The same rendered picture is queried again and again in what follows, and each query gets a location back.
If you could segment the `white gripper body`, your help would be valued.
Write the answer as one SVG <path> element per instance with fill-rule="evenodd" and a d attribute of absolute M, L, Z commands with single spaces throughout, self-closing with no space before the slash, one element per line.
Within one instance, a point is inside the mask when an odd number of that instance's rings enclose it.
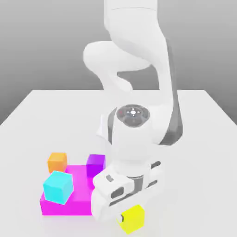
<path fill-rule="evenodd" d="M 91 213 L 97 221 L 104 222 L 120 216 L 136 205 L 144 206 L 148 199 L 149 196 L 145 191 L 141 191 L 112 201 L 107 200 L 97 189 L 94 189 L 91 196 Z"/>

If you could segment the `small yellow cube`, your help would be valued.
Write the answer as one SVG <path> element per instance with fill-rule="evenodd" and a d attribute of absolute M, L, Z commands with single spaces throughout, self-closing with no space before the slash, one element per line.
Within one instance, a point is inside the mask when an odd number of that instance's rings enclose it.
<path fill-rule="evenodd" d="M 117 223 L 127 235 L 143 227 L 144 220 L 145 210 L 140 205 L 133 206 L 116 218 Z"/>

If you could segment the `small purple cube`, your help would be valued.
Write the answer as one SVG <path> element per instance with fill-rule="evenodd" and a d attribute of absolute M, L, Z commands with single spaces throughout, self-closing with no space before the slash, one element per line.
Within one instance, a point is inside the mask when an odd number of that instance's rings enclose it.
<path fill-rule="evenodd" d="M 87 163 L 87 177 L 95 177 L 106 167 L 106 156 L 102 154 L 90 154 Z"/>

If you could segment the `small cyan cube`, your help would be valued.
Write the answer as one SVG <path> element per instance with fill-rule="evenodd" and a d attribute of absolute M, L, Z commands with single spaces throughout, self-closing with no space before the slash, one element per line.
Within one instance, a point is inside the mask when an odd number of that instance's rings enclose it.
<path fill-rule="evenodd" d="M 74 191 L 73 176 L 60 171 L 53 171 L 43 183 L 44 197 L 47 201 L 65 205 Z"/>

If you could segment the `small orange cube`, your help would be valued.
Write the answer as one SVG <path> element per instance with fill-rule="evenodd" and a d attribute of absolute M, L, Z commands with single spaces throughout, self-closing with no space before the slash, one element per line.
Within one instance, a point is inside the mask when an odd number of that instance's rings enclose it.
<path fill-rule="evenodd" d="M 64 152 L 52 152 L 48 159 L 49 173 L 53 171 L 65 172 L 67 167 L 67 155 Z"/>

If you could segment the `large magenta box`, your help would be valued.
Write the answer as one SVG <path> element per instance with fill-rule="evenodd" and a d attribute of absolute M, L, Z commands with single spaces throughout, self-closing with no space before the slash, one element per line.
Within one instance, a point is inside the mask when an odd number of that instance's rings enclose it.
<path fill-rule="evenodd" d="M 86 165 L 68 165 L 66 173 L 72 174 L 74 191 L 64 204 L 47 201 L 44 194 L 40 198 L 44 216 L 91 215 L 91 194 L 94 189 L 92 177 L 87 177 Z"/>

